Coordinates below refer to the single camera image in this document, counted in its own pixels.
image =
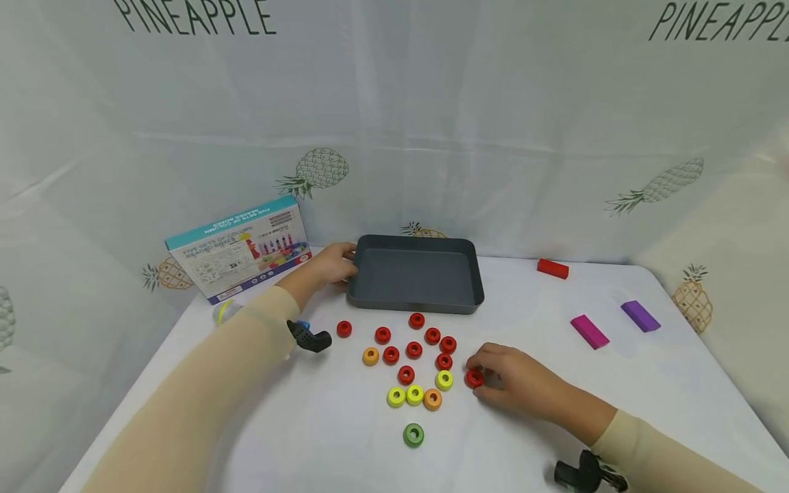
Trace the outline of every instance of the pineapple print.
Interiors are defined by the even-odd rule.
[[[423,237],[423,238],[446,238],[447,235],[436,230],[427,230],[419,225],[418,222],[409,222],[408,226],[400,228],[403,234],[408,236]]]
[[[0,286],[0,351],[13,342],[13,334],[16,331],[17,317],[13,314],[13,305],[8,290]],[[0,366],[0,373],[10,373],[11,370]]]
[[[607,201],[609,206],[605,210],[612,211],[611,216],[629,214],[641,202],[660,202],[696,181],[703,170],[703,158],[678,164],[654,177],[643,189],[630,190],[628,194],[620,193],[618,199]]]
[[[161,286],[167,289],[189,289],[194,286],[192,279],[186,275],[181,266],[172,256],[160,263],[157,267],[148,264],[143,268],[143,279],[145,280],[145,287],[153,290],[156,286]]]
[[[685,282],[674,292],[671,299],[696,334],[701,334],[712,322],[712,303],[701,287],[701,280],[707,275],[707,269],[703,265],[691,264],[682,272],[685,273]]]
[[[277,180],[279,195],[290,193],[300,199],[312,199],[312,189],[337,185],[348,174],[348,163],[330,148],[312,149],[296,165],[296,176]]]

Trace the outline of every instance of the arm sleeve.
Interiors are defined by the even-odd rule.
[[[84,493],[202,492],[213,449],[248,392],[296,345],[280,287],[242,308],[170,373],[118,435]]]
[[[630,491],[760,491],[623,411],[616,413],[592,452],[627,478]]]

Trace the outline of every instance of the left hand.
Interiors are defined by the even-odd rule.
[[[356,244],[350,241],[332,243],[307,262],[305,268],[308,268],[324,285],[345,281],[359,273],[353,265],[355,251]]]

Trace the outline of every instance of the cardboard box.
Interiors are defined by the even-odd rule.
[[[164,241],[211,304],[312,258],[292,196]]]

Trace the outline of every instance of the gray tray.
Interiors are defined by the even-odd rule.
[[[468,240],[365,234],[353,263],[348,299],[359,308],[468,315],[485,299]]]

